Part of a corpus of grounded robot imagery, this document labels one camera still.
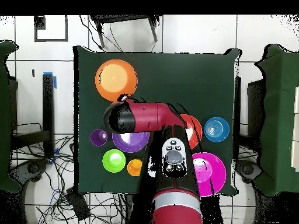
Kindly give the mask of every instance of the small purple bowl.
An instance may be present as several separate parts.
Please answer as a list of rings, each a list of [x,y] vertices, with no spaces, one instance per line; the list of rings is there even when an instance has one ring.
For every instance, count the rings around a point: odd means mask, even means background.
[[[126,153],[135,153],[142,150],[150,138],[149,132],[139,133],[112,133],[112,140],[118,149]]]
[[[103,146],[108,140],[108,134],[102,129],[95,129],[91,133],[91,143],[95,146]]]

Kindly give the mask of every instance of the green tablecloth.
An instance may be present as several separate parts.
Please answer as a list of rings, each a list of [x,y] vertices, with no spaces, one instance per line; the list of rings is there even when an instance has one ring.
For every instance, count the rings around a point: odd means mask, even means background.
[[[16,193],[21,186],[8,175],[11,157],[11,100],[8,84],[8,70],[5,65],[10,53],[18,47],[11,41],[0,40],[0,190]]]
[[[111,133],[102,147],[93,146],[90,134],[95,129],[106,130],[103,113],[111,102],[96,90],[95,73],[107,60],[120,59],[136,70],[138,86],[134,97],[147,102],[166,102],[179,111],[180,103],[202,127],[215,116],[226,119],[230,135],[220,143],[213,143],[203,135],[203,150],[217,155],[225,164],[227,180],[221,193],[235,194],[231,186],[232,116],[234,104],[234,62],[239,50],[223,54],[151,54],[90,52],[74,47],[78,63],[79,82],[79,191],[136,193],[138,177],[129,175],[126,167],[119,173],[109,173],[102,165],[106,151],[115,148]],[[127,163],[134,158],[143,159],[145,148],[137,153],[125,153]]]
[[[265,121],[260,134],[265,171],[256,186],[267,196],[287,191],[299,193],[299,173],[291,167],[295,87],[299,86],[299,53],[269,45],[257,63],[266,80]]]

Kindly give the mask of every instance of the lime green plate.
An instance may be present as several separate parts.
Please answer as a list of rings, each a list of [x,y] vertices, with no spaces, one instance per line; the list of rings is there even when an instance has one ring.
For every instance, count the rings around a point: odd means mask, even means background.
[[[126,165],[124,153],[118,149],[111,149],[103,156],[104,168],[111,173],[120,172]]]

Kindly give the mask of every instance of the red plate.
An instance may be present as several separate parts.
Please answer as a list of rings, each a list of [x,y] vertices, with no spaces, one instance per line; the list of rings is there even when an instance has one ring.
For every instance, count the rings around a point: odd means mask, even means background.
[[[203,135],[203,130],[201,128],[199,121],[193,116],[187,114],[181,114],[180,116],[187,122],[186,132],[187,132],[190,148],[193,149],[201,140],[201,137]],[[197,139],[196,132],[194,130],[194,125],[195,125],[195,130],[199,135],[199,141]]]

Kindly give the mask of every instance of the orange plate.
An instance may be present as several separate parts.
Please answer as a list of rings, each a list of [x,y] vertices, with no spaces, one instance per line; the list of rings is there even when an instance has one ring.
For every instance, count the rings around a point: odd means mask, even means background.
[[[106,100],[115,102],[125,93],[132,95],[137,87],[135,69],[120,59],[112,59],[103,63],[95,76],[96,89]]]
[[[187,134],[190,135],[190,133],[192,132],[191,137],[189,137],[188,140],[189,140],[190,148],[193,149],[199,143],[196,136],[196,132],[194,131],[194,124],[195,124],[195,129],[199,135],[199,141],[201,140],[201,137],[203,135],[202,127],[199,121],[193,116],[187,114],[181,114],[180,116],[187,122],[187,130],[186,130]]]
[[[132,176],[139,176],[141,171],[142,161],[133,159],[128,163],[128,173]]]

